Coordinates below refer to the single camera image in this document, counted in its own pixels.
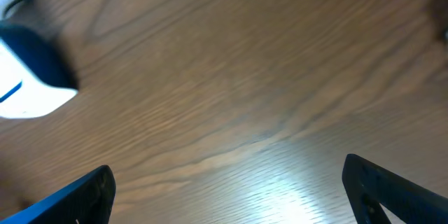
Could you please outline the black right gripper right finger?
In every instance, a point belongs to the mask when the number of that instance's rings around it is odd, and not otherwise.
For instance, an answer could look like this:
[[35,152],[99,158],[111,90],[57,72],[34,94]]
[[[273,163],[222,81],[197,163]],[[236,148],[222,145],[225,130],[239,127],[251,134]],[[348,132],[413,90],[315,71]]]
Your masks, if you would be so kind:
[[446,223],[447,198],[358,155],[348,154],[342,182],[358,223],[390,223],[388,209],[404,223]]

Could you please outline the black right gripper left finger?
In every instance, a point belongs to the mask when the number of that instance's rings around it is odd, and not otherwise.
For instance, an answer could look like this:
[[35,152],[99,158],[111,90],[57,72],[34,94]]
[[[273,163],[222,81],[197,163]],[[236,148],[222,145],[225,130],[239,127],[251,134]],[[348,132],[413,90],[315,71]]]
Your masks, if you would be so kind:
[[102,165],[1,224],[108,224],[115,195],[113,172]]

